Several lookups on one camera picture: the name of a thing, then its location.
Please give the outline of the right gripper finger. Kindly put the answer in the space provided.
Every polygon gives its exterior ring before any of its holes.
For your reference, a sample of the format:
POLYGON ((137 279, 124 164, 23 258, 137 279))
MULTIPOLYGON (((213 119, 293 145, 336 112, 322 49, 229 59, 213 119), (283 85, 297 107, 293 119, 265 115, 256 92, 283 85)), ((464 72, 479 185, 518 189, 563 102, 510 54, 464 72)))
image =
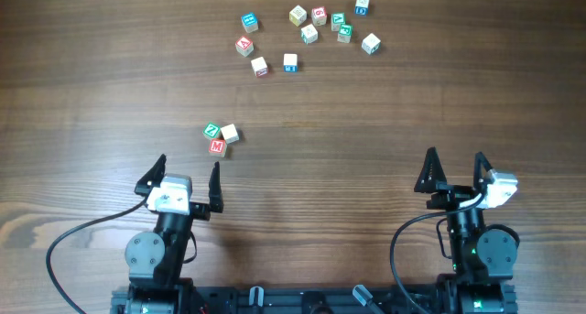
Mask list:
POLYGON ((430 147, 424 159, 424 164, 414 186, 419 193, 435 193, 447 189, 447 178, 440 164, 436 147, 430 147))
POLYGON ((478 152, 474 156, 473 187, 481 189, 483 187, 484 173, 492 169, 492 165, 483 152, 478 152))

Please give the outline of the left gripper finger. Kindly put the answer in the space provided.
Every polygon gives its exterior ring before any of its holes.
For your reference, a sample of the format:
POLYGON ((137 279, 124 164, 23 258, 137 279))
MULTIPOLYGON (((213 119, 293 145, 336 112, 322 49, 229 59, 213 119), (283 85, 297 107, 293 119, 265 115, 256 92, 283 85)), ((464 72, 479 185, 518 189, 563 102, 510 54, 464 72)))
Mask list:
POLYGON ((134 193, 138 196, 148 196, 151 190, 159 187, 166 172, 167 157, 161 154, 153 167, 136 183, 134 193))
POLYGON ((214 163, 209 181, 209 205, 212 212, 223 213, 224 202, 222 197, 219 161, 214 163))

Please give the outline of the red M wooden block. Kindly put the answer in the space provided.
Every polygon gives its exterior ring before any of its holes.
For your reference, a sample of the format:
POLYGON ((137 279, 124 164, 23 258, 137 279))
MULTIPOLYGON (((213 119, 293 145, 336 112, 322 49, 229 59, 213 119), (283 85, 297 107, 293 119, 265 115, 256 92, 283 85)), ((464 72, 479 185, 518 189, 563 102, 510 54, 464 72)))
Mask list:
POLYGON ((208 152, 212 156, 225 157, 227 144, 223 139, 214 138, 210 141, 208 152))

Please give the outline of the plain block yellow side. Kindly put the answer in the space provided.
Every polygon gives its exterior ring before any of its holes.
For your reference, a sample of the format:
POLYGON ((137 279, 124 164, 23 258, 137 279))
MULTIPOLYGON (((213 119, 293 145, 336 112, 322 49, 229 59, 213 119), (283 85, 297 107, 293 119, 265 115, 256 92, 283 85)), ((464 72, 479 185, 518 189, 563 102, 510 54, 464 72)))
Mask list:
POLYGON ((238 129, 234 124, 223 126, 221 132, 222 138, 226 144, 231 144, 240 140, 238 129))

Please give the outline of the green Z wooden block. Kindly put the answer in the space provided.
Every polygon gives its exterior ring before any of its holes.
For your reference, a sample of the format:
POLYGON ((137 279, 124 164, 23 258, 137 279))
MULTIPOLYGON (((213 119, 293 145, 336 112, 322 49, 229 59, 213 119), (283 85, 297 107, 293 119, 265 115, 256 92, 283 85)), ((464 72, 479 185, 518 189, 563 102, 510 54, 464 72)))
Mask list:
POLYGON ((222 136, 221 127, 214 123, 206 124, 202 133, 209 140, 219 139, 222 136))

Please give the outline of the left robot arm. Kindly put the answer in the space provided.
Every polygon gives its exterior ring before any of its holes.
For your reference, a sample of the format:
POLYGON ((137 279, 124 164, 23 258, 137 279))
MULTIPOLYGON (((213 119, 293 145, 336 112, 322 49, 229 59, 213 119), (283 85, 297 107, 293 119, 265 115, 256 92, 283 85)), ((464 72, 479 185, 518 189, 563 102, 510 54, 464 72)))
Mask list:
POLYGON ((186 251, 195 241, 191 230, 195 221, 208 221, 211 214, 223 212, 220 164, 212 168, 209 201, 195 202, 191 177, 166 171, 162 155, 136 183, 135 194, 157 215, 151 232, 136 234, 125 248, 129 266, 129 287, 112 294, 112 314, 207 313, 208 305, 197 292, 193 280, 180 276, 182 267, 193 261, 186 251))

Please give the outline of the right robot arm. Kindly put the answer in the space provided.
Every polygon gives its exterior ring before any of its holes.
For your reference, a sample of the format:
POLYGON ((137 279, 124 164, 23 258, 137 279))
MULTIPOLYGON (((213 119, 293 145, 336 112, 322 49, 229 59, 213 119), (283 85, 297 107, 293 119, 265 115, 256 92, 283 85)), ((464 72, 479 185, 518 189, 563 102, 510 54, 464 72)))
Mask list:
POLYGON ((432 313, 516 313, 513 278, 520 238, 502 224, 488 225, 483 213, 504 205, 518 179, 497 171, 481 152, 475 155, 471 186, 447 181, 437 149, 427 150, 415 192, 431 196, 429 210, 444 215, 453 272, 441 274, 428 296, 416 299, 432 313))

